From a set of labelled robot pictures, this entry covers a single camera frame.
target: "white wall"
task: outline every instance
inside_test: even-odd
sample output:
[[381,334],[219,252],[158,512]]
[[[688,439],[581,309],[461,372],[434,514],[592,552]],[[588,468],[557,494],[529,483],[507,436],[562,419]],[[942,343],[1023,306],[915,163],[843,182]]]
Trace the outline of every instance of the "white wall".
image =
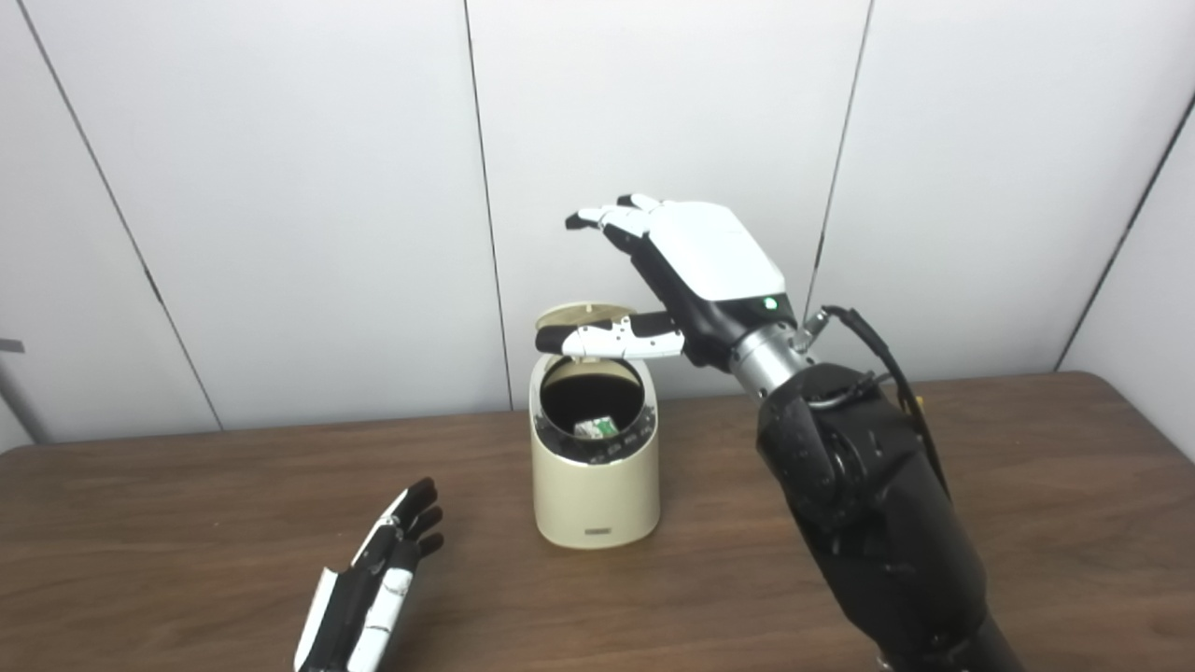
[[1195,459],[1195,124],[1189,120],[1062,362],[1102,375]]
[[27,5],[225,427],[509,408],[461,2]]
[[14,2],[0,91],[0,338],[26,349],[2,389],[55,441],[215,429]]
[[[866,14],[844,2],[468,4],[515,405],[533,324],[599,300],[658,310],[580,207],[641,191],[733,208],[804,299]],[[664,397],[737,391],[652,362]]]
[[877,0],[813,307],[914,378],[1048,371],[1193,88],[1188,0]]
[[29,442],[29,433],[25,432],[4,398],[0,398],[0,453]]
[[[831,202],[814,306],[915,378],[1047,371],[1195,88],[1185,0],[875,0],[865,38],[868,0],[26,4],[227,427],[509,408],[507,359],[522,407],[541,311],[658,305],[563,228],[629,191],[730,206],[798,306]],[[0,389],[50,439],[214,428],[13,4],[0,30]]]

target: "trash can lid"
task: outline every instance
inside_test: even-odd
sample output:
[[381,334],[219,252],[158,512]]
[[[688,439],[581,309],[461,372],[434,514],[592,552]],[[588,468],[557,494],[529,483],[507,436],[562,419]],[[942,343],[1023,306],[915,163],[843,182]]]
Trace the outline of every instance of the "trash can lid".
[[635,311],[615,304],[601,304],[596,301],[576,301],[550,308],[535,320],[535,329],[545,326],[564,326],[571,324],[587,324],[600,319],[618,322]]

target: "wooden table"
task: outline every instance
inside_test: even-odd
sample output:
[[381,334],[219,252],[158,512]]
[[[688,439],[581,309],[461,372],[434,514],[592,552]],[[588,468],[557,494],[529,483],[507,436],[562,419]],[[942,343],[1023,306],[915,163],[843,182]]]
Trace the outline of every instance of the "wooden table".
[[[1086,374],[917,387],[1028,668],[1195,668],[1195,466]],[[448,545],[393,670],[874,670],[754,453],[749,402],[661,417],[658,530],[584,552],[535,531],[521,413],[18,448],[0,670],[290,670],[319,568],[424,475]]]

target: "robotic hand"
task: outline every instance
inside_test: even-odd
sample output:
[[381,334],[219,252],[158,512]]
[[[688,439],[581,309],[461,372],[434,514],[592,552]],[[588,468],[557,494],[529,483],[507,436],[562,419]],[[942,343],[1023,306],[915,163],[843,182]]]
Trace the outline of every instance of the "robotic hand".
[[[880,647],[881,667],[1023,672],[988,613],[982,564],[955,518],[920,404],[856,311],[826,306],[799,325],[784,276],[722,206],[632,195],[565,224],[601,230],[666,311],[549,326],[540,352],[685,354],[733,373],[760,403],[760,456],[844,613]],[[888,373],[820,364],[809,348],[832,318]],[[889,377],[899,407],[878,390]]]
[[349,569],[324,569],[295,650],[295,672],[378,670],[419,560],[443,545],[439,533],[423,537],[443,518],[435,501],[430,478],[403,490]]

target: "cream trash can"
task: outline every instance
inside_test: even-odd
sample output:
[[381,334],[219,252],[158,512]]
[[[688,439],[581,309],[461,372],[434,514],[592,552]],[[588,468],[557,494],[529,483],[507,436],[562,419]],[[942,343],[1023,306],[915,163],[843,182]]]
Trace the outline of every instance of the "cream trash can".
[[[552,308],[535,323],[572,325],[635,311],[605,304]],[[642,539],[660,521],[656,391],[642,361],[544,355],[529,390],[535,525],[570,549]]]

